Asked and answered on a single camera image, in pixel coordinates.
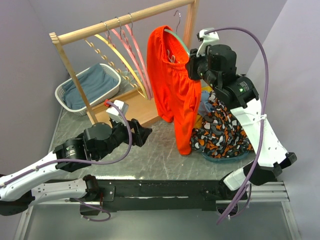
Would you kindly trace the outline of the orange shorts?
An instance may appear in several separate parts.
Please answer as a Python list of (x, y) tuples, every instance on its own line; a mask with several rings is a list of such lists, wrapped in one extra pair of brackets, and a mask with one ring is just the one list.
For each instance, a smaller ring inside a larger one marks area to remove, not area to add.
[(202, 87), (186, 70), (189, 56), (168, 25), (157, 27), (147, 43), (146, 66), (158, 115), (174, 123), (176, 145), (181, 155), (191, 153)]

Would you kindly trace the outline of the green hanger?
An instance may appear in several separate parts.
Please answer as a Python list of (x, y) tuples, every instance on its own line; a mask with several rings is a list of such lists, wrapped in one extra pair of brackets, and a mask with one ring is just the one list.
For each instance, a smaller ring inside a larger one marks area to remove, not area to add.
[(181, 23), (181, 13), (179, 10), (176, 10), (175, 13), (174, 13), (174, 16), (178, 15), (179, 17), (179, 20), (178, 20), (178, 24), (176, 25), (176, 28), (175, 28), (175, 32), (173, 32), (172, 30), (169, 30), (169, 29), (165, 29), (164, 31), (170, 35), (172, 35), (184, 48), (186, 54), (188, 56), (190, 56), (190, 52), (189, 52), (189, 49), (188, 47), (186, 46), (186, 44), (183, 42), (183, 40), (178, 36), (178, 29), (179, 29), (179, 25)]

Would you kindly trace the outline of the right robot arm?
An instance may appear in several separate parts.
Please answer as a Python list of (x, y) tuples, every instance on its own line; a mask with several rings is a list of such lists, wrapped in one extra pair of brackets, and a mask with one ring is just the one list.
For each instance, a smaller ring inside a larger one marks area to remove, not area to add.
[(280, 143), (266, 114), (253, 82), (236, 73), (237, 54), (227, 45), (205, 47), (203, 54), (191, 49), (185, 65), (191, 80), (204, 80), (217, 99), (226, 105), (246, 133), (256, 159), (221, 179), (219, 194), (231, 199), (247, 182), (260, 186), (275, 180), (297, 156)]

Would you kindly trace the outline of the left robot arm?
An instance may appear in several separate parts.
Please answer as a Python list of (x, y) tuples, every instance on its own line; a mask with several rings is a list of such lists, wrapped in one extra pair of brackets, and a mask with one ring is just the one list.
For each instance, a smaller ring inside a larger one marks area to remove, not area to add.
[(12, 216), (38, 203), (70, 198), (94, 201), (101, 196), (95, 176), (51, 183), (54, 177), (73, 173), (93, 164), (103, 165), (102, 159), (122, 143), (142, 147), (152, 129), (136, 119), (127, 123), (115, 121), (108, 125), (98, 122), (77, 137), (67, 139), (41, 160), (20, 171), (0, 177), (0, 214)]

